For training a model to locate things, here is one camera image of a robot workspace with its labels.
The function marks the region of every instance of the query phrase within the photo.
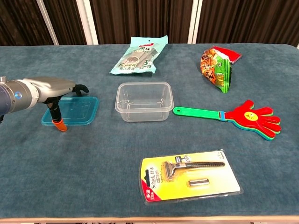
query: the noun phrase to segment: yellow smiley face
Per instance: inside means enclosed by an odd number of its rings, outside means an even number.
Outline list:
[[[253,112],[246,112],[244,113],[244,116],[246,119],[251,121],[256,121],[258,119],[258,116]]]

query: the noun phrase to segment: table edge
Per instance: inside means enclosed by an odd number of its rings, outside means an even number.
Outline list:
[[[0,223],[84,223],[84,222],[298,222],[299,216],[210,216],[210,217],[77,217],[77,218],[0,218]]]

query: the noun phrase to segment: dark curtain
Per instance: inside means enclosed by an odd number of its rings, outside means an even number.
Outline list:
[[[0,45],[53,45],[36,0],[0,0]]]
[[[299,0],[204,0],[197,43],[299,43]]]
[[[132,36],[187,43],[193,0],[90,0],[101,44],[130,43]]]
[[[59,45],[86,44],[76,0],[43,0]]]

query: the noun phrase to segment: green plastic handle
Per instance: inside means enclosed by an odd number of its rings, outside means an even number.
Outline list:
[[[201,109],[193,109],[187,107],[175,107],[173,113],[181,116],[197,117],[197,118],[210,118],[220,120],[219,111],[208,111]]]

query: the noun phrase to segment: red plastic hand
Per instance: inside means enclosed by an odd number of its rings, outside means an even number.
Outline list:
[[[232,120],[237,126],[245,129],[256,129],[268,138],[273,139],[275,134],[279,133],[280,118],[272,116],[273,110],[270,107],[263,107],[253,110],[254,102],[246,100],[243,105],[235,108],[233,111],[225,113],[225,119]]]

